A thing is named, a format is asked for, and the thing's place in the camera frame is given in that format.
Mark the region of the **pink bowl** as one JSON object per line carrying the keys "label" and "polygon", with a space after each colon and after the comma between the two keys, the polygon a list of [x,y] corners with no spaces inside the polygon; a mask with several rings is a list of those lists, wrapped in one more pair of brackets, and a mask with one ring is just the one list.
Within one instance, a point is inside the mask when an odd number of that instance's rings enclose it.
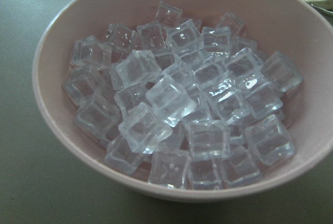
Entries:
{"label": "pink bowl", "polygon": [[[159,158],[156,165],[145,161],[127,176],[108,167],[106,150],[74,124],[77,107],[62,88],[74,41],[102,37],[112,22],[145,24],[155,16],[160,1],[206,26],[215,25],[225,12],[235,13],[259,48],[268,54],[281,51],[302,74],[303,82],[285,96],[283,107],[296,152],[269,167],[258,164],[260,180],[232,187],[222,178],[212,178],[211,163],[199,168],[199,178],[191,174],[190,165],[178,165],[168,157]],[[201,203],[258,193],[299,177],[332,152],[332,26],[301,0],[74,0],[43,34],[32,76],[40,112],[70,152],[113,181],[156,198]]]}

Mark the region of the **clear ice cubes pile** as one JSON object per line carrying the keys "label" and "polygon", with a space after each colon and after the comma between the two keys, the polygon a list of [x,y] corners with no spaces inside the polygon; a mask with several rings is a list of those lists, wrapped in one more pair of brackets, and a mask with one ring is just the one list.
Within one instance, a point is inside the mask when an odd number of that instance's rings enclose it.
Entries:
{"label": "clear ice cubes pile", "polygon": [[267,56],[242,38],[244,25],[226,13],[203,27],[160,2],[150,23],[113,23],[103,41],[75,41],[62,85],[78,109],[74,124],[127,176],[168,157],[199,178],[211,163],[212,178],[232,187],[259,180],[258,164],[296,152],[282,98],[302,76],[286,55]]}

